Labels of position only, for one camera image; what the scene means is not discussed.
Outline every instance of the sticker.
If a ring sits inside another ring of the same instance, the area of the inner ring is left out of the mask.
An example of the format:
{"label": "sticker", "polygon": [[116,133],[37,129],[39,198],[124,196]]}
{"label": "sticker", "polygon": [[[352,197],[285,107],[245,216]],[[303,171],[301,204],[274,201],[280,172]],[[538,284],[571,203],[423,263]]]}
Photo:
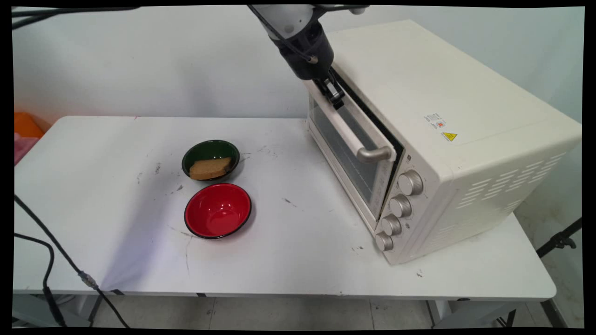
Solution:
{"label": "sticker", "polygon": [[429,123],[438,133],[444,137],[449,142],[453,142],[457,134],[453,134],[450,132],[442,132],[443,130],[448,130],[450,127],[446,127],[448,124],[447,122],[439,115],[438,113],[429,114],[424,117],[424,120]]}
{"label": "sticker", "polygon": [[443,118],[437,113],[427,115],[424,117],[424,119],[435,129],[443,128],[447,124],[447,122],[445,122],[445,120],[443,120]]}
{"label": "sticker", "polygon": [[447,137],[447,139],[448,139],[450,142],[453,142],[453,140],[454,140],[454,139],[455,139],[455,137],[457,136],[457,134],[452,134],[452,133],[450,133],[450,132],[444,132],[444,133],[443,133],[443,135],[444,135],[445,137]]}

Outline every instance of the oven control knob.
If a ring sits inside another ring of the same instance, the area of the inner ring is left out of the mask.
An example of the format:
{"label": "oven control knob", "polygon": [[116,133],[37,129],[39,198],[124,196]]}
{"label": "oven control knob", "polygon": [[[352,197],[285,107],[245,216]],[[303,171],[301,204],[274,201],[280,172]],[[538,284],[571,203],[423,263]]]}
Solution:
{"label": "oven control knob", "polygon": [[422,178],[418,172],[409,170],[399,175],[398,186],[406,196],[420,194],[422,193]]}
{"label": "oven control knob", "polygon": [[398,194],[396,197],[389,200],[389,209],[393,215],[398,218],[404,216],[410,216],[412,214],[412,206],[409,203],[408,198],[403,194]]}
{"label": "oven control knob", "polygon": [[381,220],[381,227],[387,235],[399,235],[402,232],[402,225],[395,215],[387,215]]}
{"label": "oven control knob", "polygon": [[375,242],[377,242],[377,247],[381,251],[389,251],[393,249],[393,240],[391,236],[385,234],[385,232],[380,232],[377,236],[374,237]]}

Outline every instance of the yellow warning triangle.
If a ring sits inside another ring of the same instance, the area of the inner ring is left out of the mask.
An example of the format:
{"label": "yellow warning triangle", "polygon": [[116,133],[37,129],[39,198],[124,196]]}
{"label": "yellow warning triangle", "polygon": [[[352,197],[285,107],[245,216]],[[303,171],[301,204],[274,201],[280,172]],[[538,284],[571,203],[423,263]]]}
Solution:
{"label": "yellow warning triangle", "polygon": [[453,141],[453,139],[457,136],[457,134],[452,134],[450,132],[444,132],[443,135],[447,136],[447,139]]}

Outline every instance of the green bowl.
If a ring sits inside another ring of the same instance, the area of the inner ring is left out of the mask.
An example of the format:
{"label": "green bowl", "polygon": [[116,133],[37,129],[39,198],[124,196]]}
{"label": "green bowl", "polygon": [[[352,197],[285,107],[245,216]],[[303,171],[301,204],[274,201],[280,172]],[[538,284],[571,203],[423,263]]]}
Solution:
{"label": "green bowl", "polygon": [[226,157],[232,158],[230,161],[230,169],[226,174],[215,178],[201,179],[201,181],[217,180],[229,175],[234,171],[236,165],[238,165],[238,162],[240,161],[240,152],[238,151],[238,148],[230,142],[222,141],[221,139],[201,142],[190,148],[187,153],[184,154],[184,157],[182,158],[182,171],[184,171],[184,174],[190,178],[190,168],[193,166],[194,162],[204,159]]}

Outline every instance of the ventilation slot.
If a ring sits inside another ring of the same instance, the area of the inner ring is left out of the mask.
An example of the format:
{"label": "ventilation slot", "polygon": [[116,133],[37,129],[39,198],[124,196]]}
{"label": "ventilation slot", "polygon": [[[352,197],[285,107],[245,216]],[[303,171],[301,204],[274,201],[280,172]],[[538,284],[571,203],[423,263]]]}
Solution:
{"label": "ventilation slot", "polygon": [[[459,200],[460,202],[457,203],[455,208],[461,209],[468,207],[475,204],[476,201],[489,200],[502,193],[517,190],[526,184],[541,181],[547,174],[549,174],[551,169],[558,164],[559,160],[563,158],[563,155],[565,155],[565,153],[552,156],[549,159],[544,158],[539,162],[526,165],[524,168],[511,170],[493,178],[475,182],[471,184],[470,188],[463,194]],[[518,203],[511,203],[499,210],[508,211],[515,208],[517,205]]]}

